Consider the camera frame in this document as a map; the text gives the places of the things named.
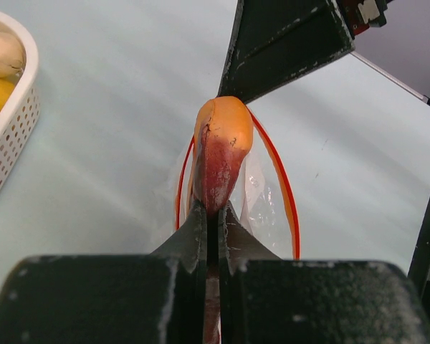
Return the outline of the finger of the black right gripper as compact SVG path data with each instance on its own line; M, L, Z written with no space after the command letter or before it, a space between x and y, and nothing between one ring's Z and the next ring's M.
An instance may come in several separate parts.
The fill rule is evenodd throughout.
M249 103L354 48L340 1L238 1L218 94Z

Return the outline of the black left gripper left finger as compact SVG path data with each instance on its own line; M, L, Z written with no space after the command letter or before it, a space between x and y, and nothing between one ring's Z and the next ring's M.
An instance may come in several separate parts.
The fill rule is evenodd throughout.
M206 211L150 254L39 255L0 291L0 343L202 343Z

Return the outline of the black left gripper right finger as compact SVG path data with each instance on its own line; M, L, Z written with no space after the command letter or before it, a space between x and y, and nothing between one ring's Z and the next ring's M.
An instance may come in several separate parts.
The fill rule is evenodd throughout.
M284 260L218 214L223 343L428 343L412 282L382 261Z

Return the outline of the clear zip bag red zipper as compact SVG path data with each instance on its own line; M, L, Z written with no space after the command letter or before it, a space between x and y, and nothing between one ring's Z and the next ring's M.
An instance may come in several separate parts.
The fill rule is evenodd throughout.
M284 224L290 232L292 258L300 259L300 223L290 180L268 132L250 115L255 138L234 187L240 193L235 201L242 204L241 224L254 237L271 234L272 228Z

